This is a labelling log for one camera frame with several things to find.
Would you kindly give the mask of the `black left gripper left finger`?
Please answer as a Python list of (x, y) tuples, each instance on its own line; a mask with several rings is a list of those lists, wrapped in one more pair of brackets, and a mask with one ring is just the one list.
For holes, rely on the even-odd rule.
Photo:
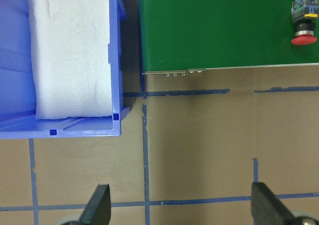
[(108, 225), (111, 219), (109, 185), (99, 185), (79, 218), (80, 225)]

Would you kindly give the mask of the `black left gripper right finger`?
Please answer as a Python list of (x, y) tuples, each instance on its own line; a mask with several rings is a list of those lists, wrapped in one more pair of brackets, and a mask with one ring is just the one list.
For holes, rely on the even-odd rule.
[(257, 225), (298, 225), (288, 208), (263, 182), (253, 182), (251, 187), (251, 214)]

